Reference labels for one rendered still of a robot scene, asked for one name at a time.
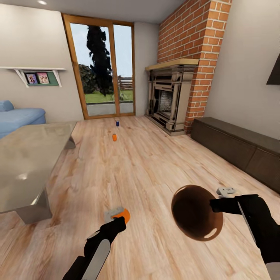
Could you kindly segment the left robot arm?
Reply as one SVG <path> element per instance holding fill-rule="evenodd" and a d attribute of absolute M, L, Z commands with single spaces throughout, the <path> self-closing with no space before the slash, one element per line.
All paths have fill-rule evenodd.
<path fill-rule="evenodd" d="M 124 217 L 114 216 L 124 211 L 123 206 L 104 212 L 105 224 L 85 244 L 84 255 L 78 256 L 62 280 L 96 280 L 118 233 L 126 229 Z"/>

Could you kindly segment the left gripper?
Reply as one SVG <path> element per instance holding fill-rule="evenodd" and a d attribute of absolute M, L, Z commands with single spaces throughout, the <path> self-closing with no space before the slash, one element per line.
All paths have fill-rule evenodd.
<path fill-rule="evenodd" d="M 116 237 L 118 233 L 120 233 L 126 229 L 125 219 L 123 216 L 119 217 L 108 224 L 103 224 L 100 227 L 100 229 L 106 228 L 106 227 L 112 228 L 115 233 L 115 237 Z"/>

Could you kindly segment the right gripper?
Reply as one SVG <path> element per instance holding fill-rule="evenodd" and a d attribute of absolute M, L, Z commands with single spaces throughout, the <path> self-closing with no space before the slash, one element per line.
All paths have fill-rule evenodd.
<path fill-rule="evenodd" d="M 214 199 L 210 200 L 210 205 L 212 206 L 212 211 L 215 213 L 218 212 L 225 212 L 230 214 L 235 214 L 231 211 L 228 206 L 230 198 L 221 198 L 221 199 Z"/>

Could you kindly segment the trash can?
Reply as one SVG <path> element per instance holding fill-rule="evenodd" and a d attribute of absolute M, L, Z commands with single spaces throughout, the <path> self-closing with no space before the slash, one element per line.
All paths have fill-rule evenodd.
<path fill-rule="evenodd" d="M 173 195 L 171 214 L 178 228 L 192 240 L 209 242 L 217 238 L 223 227 L 223 212 L 212 211 L 210 200 L 216 197 L 199 185 L 184 185 Z M 205 238 L 214 229 L 216 232 Z"/>

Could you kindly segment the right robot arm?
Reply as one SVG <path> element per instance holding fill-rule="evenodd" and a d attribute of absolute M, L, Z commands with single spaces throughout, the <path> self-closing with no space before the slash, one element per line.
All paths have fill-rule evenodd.
<path fill-rule="evenodd" d="M 261 256 L 271 280 L 280 280 L 280 225 L 271 217 L 267 203 L 258 194 L 228 198 L 233 187 L 219 187 L 219 199 L 210 200 L 212 211 L 243 215 L 247 228 Z"/>

